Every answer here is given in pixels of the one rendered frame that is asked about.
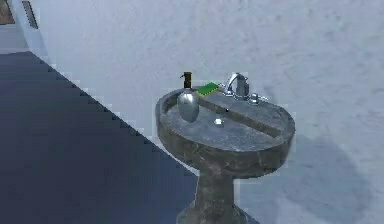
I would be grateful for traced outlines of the dark stone pedestal sink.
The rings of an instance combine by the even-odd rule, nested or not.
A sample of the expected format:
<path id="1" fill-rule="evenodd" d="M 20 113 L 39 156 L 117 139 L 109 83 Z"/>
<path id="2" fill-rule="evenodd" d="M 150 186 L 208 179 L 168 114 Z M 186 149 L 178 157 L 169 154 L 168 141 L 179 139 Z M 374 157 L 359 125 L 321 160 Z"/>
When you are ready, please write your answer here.
<path id="1" fill-rule="evenodd" d="M 162 96 L 155 109 L 165 150 L 199 171 L 195 199 L 176 224 L 260 224 L 234 203 L 233 181 L 273 173 L 285 163 L 294 119 L 275 104 L 250 104 L 214 91 L 199 99 L 198 117 L 189 123 L 178 112 L 181 93 Z"/>

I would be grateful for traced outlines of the green sponge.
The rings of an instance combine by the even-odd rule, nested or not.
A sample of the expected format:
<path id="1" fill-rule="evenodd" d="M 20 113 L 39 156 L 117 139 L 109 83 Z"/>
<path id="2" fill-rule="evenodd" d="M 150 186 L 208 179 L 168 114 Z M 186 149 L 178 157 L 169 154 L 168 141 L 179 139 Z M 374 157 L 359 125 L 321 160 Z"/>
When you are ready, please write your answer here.
<path id="1" fill-rule="evenodd" d="M 218 89 L 218 85 L 216 83 L 210 82 L 210 83 L 200 87 L 197 90 L 197 94 L 202 96 L 202 97 L 205 97 L 205 96 L 211 94 L 212 92 L 216 91 L 217 89 Z"/>

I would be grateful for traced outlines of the chrome faucet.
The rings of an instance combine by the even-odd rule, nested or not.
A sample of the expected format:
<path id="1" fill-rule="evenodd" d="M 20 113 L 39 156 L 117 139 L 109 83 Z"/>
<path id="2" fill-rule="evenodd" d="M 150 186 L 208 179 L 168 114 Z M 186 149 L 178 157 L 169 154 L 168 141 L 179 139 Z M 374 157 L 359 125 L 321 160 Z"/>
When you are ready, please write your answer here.
<path id="1" fill-rule="evenodd" d="M 248 78 L 241 73 L 233 73 L 224 83 L 219 83 L 220 91 L 227 97 L 233 97 L 236 100 L 247 101 L 249 104 L 257 105 L 261 101 L 267 101 L 266 96 L 249 91 Z"/>

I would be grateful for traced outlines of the silver soap dispenser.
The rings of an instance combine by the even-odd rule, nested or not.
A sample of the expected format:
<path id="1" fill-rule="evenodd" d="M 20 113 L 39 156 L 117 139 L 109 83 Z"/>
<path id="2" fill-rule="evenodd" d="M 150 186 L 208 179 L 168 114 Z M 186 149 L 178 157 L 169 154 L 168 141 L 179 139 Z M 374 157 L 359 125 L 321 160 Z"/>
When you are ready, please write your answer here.
<path id="1" fill-rule="evenodd" d="M 199 114 L 198 97 L 192 90 L 192 73 L 184 72 L 184 88 L 177 98 L 177 106 L 180 117 L 190 123 L 193 123 Z"/>

